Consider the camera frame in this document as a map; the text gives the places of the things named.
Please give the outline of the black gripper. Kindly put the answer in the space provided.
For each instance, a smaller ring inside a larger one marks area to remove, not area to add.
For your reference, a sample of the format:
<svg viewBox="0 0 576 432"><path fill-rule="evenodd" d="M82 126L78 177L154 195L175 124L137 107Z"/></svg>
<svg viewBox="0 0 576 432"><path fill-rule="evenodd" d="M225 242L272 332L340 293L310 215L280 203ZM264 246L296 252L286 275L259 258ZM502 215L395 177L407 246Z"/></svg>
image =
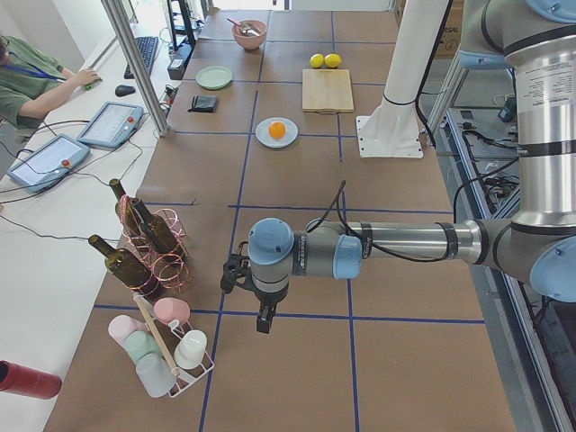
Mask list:
<svg viewBox="0 0 576 432"><path fill-rule="evenodd" d="M254 281L248 256L232 254L223 265L220 288L229 294L235 287L252 292L260 301L259 313L256 318L256 331L269 334L275 316L276 306L282 300L282 289L273 287L264 291Z"/></svg>

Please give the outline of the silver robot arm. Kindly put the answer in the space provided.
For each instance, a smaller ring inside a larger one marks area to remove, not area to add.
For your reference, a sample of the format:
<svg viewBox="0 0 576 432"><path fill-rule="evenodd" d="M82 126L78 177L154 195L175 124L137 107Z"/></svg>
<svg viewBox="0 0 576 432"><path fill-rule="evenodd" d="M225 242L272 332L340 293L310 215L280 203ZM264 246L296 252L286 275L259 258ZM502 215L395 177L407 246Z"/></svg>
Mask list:
<svg viewBox="0 0 576 432"><path fill-rule="evenodd" d="M224 264L220 287L252 292L256 328L272 327L292 277L352 279L370 257L487 266L559 302L575 299L575 4L468 1L459 59L512 68L520 205L508 219L403 224L330 221L303 231L259 220Z"/></svg>

